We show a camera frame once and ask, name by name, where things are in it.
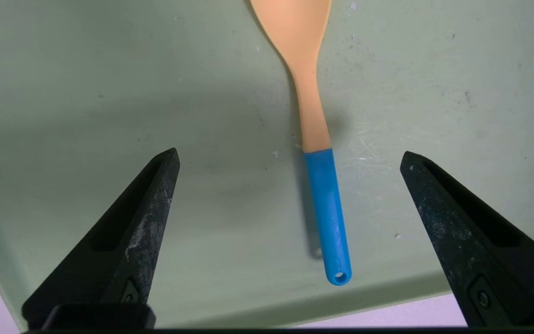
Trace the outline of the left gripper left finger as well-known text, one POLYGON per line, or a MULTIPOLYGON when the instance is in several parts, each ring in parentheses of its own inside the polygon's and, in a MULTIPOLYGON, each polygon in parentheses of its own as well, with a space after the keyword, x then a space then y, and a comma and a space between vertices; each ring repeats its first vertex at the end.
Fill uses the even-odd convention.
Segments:
POLYGON ((147 300, 179 169, 175 148, 146 164, 24 302, 28 327, 154 327, 147 300))

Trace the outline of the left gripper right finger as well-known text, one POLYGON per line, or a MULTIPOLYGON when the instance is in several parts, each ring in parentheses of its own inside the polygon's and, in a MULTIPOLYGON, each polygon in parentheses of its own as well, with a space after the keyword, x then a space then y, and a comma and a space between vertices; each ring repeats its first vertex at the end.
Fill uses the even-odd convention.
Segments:
POLYGON ((400 172, 469 326, 534 326, 534 241, 430 159, 400 172))

